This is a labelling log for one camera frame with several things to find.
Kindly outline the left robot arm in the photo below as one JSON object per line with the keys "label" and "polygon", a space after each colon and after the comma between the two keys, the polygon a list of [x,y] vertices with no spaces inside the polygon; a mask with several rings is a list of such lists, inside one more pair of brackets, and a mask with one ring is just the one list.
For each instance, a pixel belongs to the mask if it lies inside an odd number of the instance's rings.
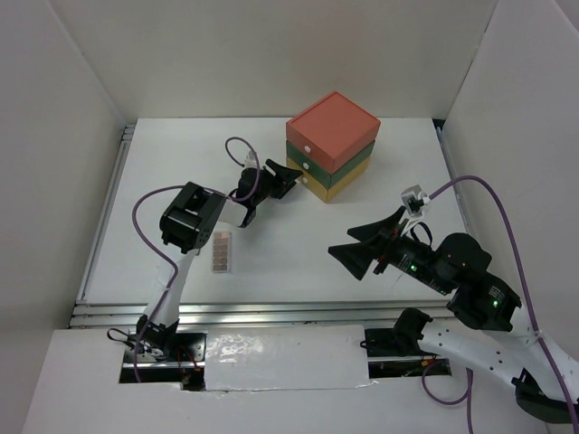
{"label": "left robot arm", "polygon": [[[158,361],[171,358],[177,349],[179,306],[187,275],[197,253],[208,243],[217,223],[245,228],[266,199],[282,199],[303,172],[268,159],[263,166],[247,161],[238,185],[225,194],[193,182],[162,187],[141,196],[131,210],[131,221],[139,238],[154,251],[158,263],[154,296],[136,324],[136,333],[122,343],[133,352],[149,354]],[[177,195],[159,219],[162,246],[155,246],[138,222],[143,202],[160,193],[176,190]]]}

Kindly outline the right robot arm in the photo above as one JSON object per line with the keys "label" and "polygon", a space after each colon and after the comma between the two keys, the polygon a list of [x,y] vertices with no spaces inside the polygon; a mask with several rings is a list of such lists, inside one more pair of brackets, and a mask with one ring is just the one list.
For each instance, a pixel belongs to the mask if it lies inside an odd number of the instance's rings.
{"label": "right robot arm", "polygon": [[400,207],[391,216],[348,230],[354,242],[328,253],[356,279],[394,267],[449,297],[447,309],[464,326],[495,341],[455,334],[415,307],[396,320],[392,339],[404,354],[437,353],[514,392],[527,414],[550,424],[578,419],[578,362],[537,332],[519,295],[488,271],[491,256],[467,233],[446,236],[438,248],[422,242]]}

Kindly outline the green drawer box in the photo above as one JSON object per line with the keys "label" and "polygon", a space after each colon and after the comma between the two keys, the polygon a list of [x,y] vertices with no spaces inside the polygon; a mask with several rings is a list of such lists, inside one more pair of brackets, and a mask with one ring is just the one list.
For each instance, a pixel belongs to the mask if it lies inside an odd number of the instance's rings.
{"label": "green drawer box", "polygon": [[352,172],[358,165],[364,162],[372,154],[374,145],[375,141],[373,140],[333,173],[327,172],[312,158],[306,156],[289,141],[286,142],[286,152],[287,157],[296,163],[301,170],[309,175],[312,175],[326,189],[330,189],[339,181],[341,181],[346,175]]}

